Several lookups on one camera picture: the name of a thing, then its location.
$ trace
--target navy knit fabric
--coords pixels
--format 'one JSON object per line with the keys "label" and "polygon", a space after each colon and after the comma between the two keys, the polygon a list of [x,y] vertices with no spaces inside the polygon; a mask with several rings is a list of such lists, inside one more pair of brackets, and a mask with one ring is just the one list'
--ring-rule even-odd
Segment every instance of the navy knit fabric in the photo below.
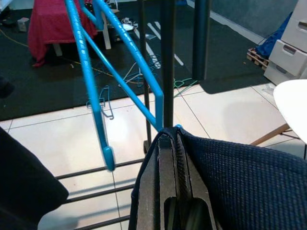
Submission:
{"label": "navy knit fabric", "polygon": [[165,129],[152,143],[132,192],[129,229],[134,229],[139,181],[161,134],[180,133],[208,187],[214,216],[224,230],[307,229],[307,164],[293,155],[260,147],[198,138]]}

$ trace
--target white tabletop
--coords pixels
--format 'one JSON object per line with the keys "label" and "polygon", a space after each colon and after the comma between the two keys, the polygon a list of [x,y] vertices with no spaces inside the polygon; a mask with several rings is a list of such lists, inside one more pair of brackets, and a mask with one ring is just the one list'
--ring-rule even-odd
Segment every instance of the white tabletop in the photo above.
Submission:
{"label": "white tabletop", "polygon": [[276,105],[291,129],[307,143],[307,80],[288,80],[274,90]]}

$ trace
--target white wall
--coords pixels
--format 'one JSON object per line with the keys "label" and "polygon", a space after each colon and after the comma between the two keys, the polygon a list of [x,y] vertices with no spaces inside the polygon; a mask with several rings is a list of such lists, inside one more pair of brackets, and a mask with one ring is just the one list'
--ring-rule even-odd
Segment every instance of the white wall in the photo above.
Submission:
{"label": "white wall", "polygon": [[13,0],[10,4],[12,10],[32,9],[34,0]]}

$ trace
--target wooden table leg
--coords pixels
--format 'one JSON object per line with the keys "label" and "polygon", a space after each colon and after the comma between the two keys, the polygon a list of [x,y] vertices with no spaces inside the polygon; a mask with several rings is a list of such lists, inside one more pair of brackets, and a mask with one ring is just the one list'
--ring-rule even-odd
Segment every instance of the wooden table leg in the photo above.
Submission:
{"label": "wooden table leg", "polygon": [[251,143],[251,145],[259,145],[261,144],[262,142],[265,142],[266,140],[269,140],[271,138],[273,138],[274,136],[277,136],[281,133],[283,133],[284,131],[288,130],[290,127],[289,125],[286,123],[286,124],[283,124],[282,126],[278,127],[277,129],[273,130],[272,132],[264,135],[263,137],[259,138],[258,140],[255,140],[254,142]]}

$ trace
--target drying rack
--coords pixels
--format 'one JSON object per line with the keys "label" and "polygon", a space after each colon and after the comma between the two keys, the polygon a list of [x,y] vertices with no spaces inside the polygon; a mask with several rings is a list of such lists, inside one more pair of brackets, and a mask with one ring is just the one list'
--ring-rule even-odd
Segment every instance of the drying rack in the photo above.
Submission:
{"label": "drying rack", "polygon": [[[147,140],[144,141],[144,153],[147,152],[152,138],[151,138],[151,125],[160,131],[164,127],[173,126],[173,96],[174,96],[174,32],[175,32],[175,5],[176,0],[162,0],[161,1],[161,69],[164,88],[161,90],[151,70],[149,69],[145,59],[146,57],[146,41],[145,41],[145,15],[144,15],[144,1],[138,0],[139,10],[139,31],[140,31],[140,47],[141,52],[138,50],[128,33],[124,30],[120,21],[113,14],[109,6],[104,0],[93,0],[94,14],[89,12],[84,4],[84,0],[79,0],[79,4],[83,13],[96,25],[99,30],[103,30],[106,26],[103,23],[101,12],[105,14],[110,23],[114,26],[119,36],[131,52],[133,58],[139,65],[141,72],[144,76],[144,101],[145,105],[139,100],[135,93],[130,89],[127,83],[119,76],[116,70],[112,67],[109,61],[105,58],[103,53],[96,46],[89,34],[83,29],[80,21],[80,17],[74,3],[74,0],[65,0],[68,16],[71,22],[73,34],[76,40],[78,53],[83,70],[83,76],[86,84],[86,88],[90,98],[90,104],[93,110],[93,116],[95,120],[95,126],[97,135],[100,142],[102,155],[104,157],[106,166],[99,167],[80,172],[74,172],[66,175],[57,176],[58,180],[71,178],[75,176],[81,176],[85,174],[100,172],[104,170],[113,171],[116,167],[123,167],[140,163],[143,159],[129,161],[119,164],[114,164],[113,150],[107,142],[106,129],[104,117],[101,114],[101,106],[99,104],[99,98],[97,89],[94,82],[94,74],[89,58],[87,43],[93,48],[93,50],[100,57],[104,65],[108,68],[110,73],[118,81],[122,89],[127,95],[134,101],[140,111],[146,117],[146,131]],[[194,41],[193,41],[193,69],[192,78],[194,80],[203,80],[206,77],[206,62],[207,62],[207,45],[208,45],[208,31],[209,31],[209,16],[210,16],[211,0],[196,0],[195,1],[195,20],[198,23],[194,24]],[[149,86],[151,91],[155,95],[155,116],[150,113],[149,110]],[[69,198],[64,202],[72,203],[85,199],[90,199],[98,196],[103,196],[111,193],[116,193],[128,189],[132,189],[134,185],[127,185],[119,188],[114,188],[102,192],[97,192],[89,195],[82,195],[79,197]],[[119,223],[129,220],[129,216],[119,217],[104,222],[92,224],[75,230],[92,230],[107,225]]]}

